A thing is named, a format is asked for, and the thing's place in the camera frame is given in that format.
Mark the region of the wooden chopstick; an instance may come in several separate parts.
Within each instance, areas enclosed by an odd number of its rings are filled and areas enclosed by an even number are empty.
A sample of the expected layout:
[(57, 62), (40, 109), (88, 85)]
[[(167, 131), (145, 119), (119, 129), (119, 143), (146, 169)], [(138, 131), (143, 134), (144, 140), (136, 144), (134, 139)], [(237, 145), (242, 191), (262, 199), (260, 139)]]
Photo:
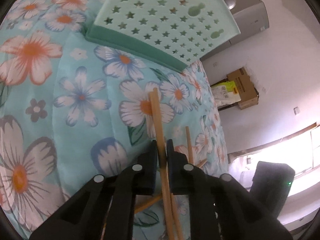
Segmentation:
[(149, 93), (152, 109), (153, 124), (156, 132), (156, 142), (159, 156), (159, 168), (161, 175), (161, 187), (164, 205), (165, 224), (167, 227), (168, 239), (175, 239), (174, 221), (171, 210), (171, 195), (169, 191), (169, 181), (167, 172), (167, 155), (165, 152), (165, 141), (162, 128), (162, 116), (159, 103), (158, 89), (154, 88)]
[(187, 137), (188, 160), (189, 163), (194, 165), (193, 147), (191, 144), (190, 130), (188, 126), (185, 127), (185, 134)]
[(173, 215), (174, 223), (175, 223), (175, 226), (176, 226), (176, 232), (177, 232), (178, 240), (184, 240), (183, 231), (182, 231), (182, 228), (181, 228), (178, 209), (177, 209), (176, 199), (175, 199), (173, 194), (171, 194), (170, 197), (171, 197), (171, 205), (172, 205), (172, 215)]
[[(196, 167), (201, 168), (203, 165), (205, 165), (207, 162), (207, 159), (204, 159), (202, 161), (200, 161), (199, 163), (196, 164)], [(139, 212), (144, 211), (145, 209), (147, 209), (148, 207), (152, 206), (153, 204), (159, 202), (160, 200), (162, 200), (162, 194), (158, 194), (154, 197), (151, 197), (149, 199), (147, 199), (146, 201), (135, 205), (135, 212), (134, 214), (137, 214)]]

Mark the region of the black box green light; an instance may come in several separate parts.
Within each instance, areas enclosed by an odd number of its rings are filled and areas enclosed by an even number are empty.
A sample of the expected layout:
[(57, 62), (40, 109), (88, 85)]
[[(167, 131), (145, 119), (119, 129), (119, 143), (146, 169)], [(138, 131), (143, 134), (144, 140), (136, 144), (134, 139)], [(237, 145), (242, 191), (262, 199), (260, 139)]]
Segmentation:
[(278, 217), (291, 190), (295, 171), (287, 164), (259, 161), (250, 194)]

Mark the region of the floral blue tablecloth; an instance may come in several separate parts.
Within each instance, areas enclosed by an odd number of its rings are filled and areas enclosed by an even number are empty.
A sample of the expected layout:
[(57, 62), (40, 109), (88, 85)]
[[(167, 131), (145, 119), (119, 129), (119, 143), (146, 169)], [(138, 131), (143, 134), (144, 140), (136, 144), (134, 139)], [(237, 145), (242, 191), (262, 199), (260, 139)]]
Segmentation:
[(182, 73), (88, 42), (104, 0), (16, 0), (1, 24), (1, 208), (28, 239), (93, 176), (115, 176), (163, 133), (195, 163), (228, 171), (220, 116), (200, 61)]

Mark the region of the brown cardboard box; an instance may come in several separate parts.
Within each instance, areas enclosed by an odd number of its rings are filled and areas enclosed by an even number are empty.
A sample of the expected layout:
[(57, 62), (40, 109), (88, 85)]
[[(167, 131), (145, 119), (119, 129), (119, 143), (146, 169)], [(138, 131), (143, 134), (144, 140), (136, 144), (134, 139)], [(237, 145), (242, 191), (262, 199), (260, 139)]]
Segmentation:
[(241, 98), (238, 102), (238, 106), (241, 110), (255, 106), (259, 103), (259, 93), (244, 67), (227, 74), (227, 79), (228, 81), (235, 82)]

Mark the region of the mint green utensil basket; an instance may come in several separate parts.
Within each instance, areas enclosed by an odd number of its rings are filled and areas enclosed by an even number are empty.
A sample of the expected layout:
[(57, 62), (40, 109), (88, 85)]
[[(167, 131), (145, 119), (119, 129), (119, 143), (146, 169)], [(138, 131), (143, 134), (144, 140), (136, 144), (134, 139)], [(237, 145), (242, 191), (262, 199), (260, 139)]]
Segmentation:
[(239, 34), (224, 0), (105, 0), (86, 37), (181, 72)]

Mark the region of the silver refrigerator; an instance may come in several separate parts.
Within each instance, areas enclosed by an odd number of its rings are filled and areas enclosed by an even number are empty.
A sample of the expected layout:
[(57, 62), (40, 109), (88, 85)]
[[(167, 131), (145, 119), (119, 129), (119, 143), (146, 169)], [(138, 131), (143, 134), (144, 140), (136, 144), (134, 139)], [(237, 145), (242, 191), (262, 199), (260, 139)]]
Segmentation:
[(231, 13), (240, 29), (241, 34), (231, 38), (200, 58), (204, 61), (213, 55), (258, 34), (270, 27), (268, 14), (262, 0), (236, 0)]

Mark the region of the metal spoon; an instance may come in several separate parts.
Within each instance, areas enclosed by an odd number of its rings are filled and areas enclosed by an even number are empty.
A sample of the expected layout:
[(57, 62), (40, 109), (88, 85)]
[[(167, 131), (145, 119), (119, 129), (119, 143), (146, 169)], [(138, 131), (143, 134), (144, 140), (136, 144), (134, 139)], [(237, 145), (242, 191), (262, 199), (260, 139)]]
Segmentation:
[(229, 10), (232, 10), (236, 5), (236, 0), (224, 0)]

